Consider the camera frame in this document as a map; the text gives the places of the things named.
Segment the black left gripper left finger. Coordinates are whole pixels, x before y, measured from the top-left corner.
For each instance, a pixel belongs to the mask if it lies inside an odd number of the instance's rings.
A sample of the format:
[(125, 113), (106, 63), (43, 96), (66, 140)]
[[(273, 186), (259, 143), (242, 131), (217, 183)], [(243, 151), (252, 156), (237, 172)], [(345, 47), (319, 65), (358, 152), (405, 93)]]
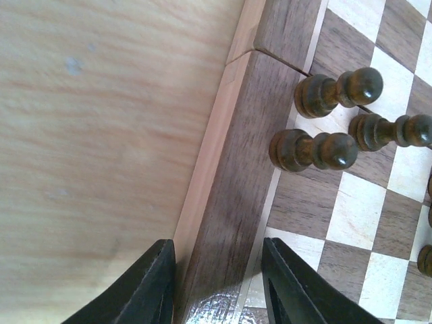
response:
[(171, 323), (175, 274), (173, 240), (157, 240), (102, 294), (64, 322)]

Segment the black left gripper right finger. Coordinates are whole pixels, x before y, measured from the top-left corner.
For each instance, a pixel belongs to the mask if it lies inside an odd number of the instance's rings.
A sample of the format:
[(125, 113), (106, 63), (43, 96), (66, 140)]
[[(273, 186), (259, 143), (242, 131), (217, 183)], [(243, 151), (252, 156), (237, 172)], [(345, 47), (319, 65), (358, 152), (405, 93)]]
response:
[(265, 238), (261, 271), (270, 323), (380, 323), (279, 238)]

